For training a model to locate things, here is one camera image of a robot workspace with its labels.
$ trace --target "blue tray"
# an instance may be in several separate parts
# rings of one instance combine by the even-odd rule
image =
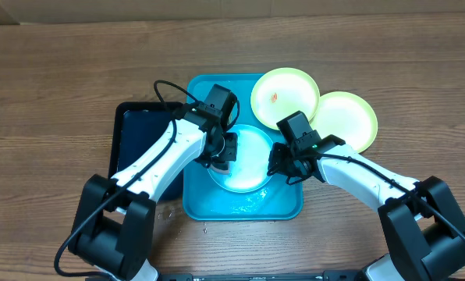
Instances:
[[[187,90],[204,100],[214,84],[230,89],[240,100],[241,113],[236,124],[263,130],[273,142],[285,142],[281,133],[255,118],[250,95],[262,74],[210,74],[191,80]],[[191,162],[184,169],[183,207],[196,220],[283,220],[293,219],[302,210],[302,183],[288,186],[286,177],[274,175],[262,188],[235,193],[219,186],[200,164]]]

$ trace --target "yellow plate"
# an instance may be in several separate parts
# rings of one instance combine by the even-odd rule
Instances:
[[[321,96],[311,127],[321,138],[333,134],[355,151],[365,151],[378,132],[378,121],[371,106],[355,94],[336,91]]]
[[[262,76],[251,93],[251,109],[267,127],[277,130],[276,123],[300,110],[310,120],[316,114],[319,88],[302,70],[274,69]]]

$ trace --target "light blue plate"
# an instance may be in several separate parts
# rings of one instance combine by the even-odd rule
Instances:
[[[302,183],[288,186],[285,176],[265,175],[272,143],[285,141],[279,131],[262,125],[251,110],[251,91],[260,77],[262,74],[200,75],[187,88],[203,101],[212,86],[219,84],[230,89],[241,104],[240,117],[232,129],[238,133],[239,150],[238,161],[230,166],[231,174],[218,174],[196,162],[184,169],[183,207],[193,219],[283,220],[302,210]]]

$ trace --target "wood grain surface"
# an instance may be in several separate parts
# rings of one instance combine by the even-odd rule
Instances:
[[[61,279],[52,260],[83,184],[108,172],[119,103],[155,101],[157,79],[281,66],[367,100],[379,131],[364,156],[444,179],[465,213],[465,13],[0,27],[0,280]],[[162,272],[359,269],[387,252],[378,216],[316,180],[290,221],[196,222],[181,201],[157,210]],[[90,268],[69,253],[62,267]]]

